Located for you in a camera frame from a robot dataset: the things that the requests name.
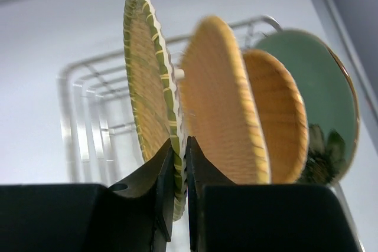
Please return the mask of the green rim woven plate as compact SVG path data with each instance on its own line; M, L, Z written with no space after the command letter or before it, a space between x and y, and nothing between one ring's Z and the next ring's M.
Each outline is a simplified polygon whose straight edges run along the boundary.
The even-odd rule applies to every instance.
M151 0L126 0L123 45L129 97L144 161L169 140L174 155L174 211L178 221L186 204L187 135L175 68Z

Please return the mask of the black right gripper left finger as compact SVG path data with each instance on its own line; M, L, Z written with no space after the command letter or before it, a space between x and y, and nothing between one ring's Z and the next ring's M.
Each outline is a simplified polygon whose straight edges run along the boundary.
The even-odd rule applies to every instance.
M1 186L2 251L164 251L171 240L173 151L101 184Z

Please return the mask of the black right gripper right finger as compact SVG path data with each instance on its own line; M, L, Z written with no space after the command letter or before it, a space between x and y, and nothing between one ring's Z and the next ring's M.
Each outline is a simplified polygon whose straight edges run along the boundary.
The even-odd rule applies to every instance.
M319 185L236 185L187 140L192 251L357 251L334 193Z

